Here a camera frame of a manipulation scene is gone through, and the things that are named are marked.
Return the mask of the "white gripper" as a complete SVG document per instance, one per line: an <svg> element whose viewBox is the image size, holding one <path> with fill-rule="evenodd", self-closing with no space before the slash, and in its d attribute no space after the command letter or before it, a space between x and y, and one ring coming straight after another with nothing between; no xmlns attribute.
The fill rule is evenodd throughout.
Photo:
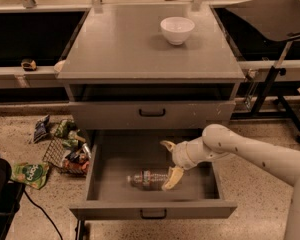
<svg viewBox="0 0 300 240"><path fill-rule="evenodd" d="M182 179L184 170L190 170L202 162L213 162L223 156L223 153L211 150L201 137L178 144L163 140L160 144L172 152L172 161L176 165L169 168L167 179L162 185L163 191L172 190Z"/></svg>

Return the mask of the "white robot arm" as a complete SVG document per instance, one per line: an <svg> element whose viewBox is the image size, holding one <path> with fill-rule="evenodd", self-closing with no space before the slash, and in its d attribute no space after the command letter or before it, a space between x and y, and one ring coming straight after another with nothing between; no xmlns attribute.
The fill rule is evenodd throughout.
<svg viewBox="0 0 300 240"><path fill-rule="evenodd" d="M213 162L235 154L293 187L284 240L300 240L300 151L257 141L236 134L225 126L210 124L202 135L175 144L162 141L172 155L164 190L174 188L186 170L201 162Z"/></svg>

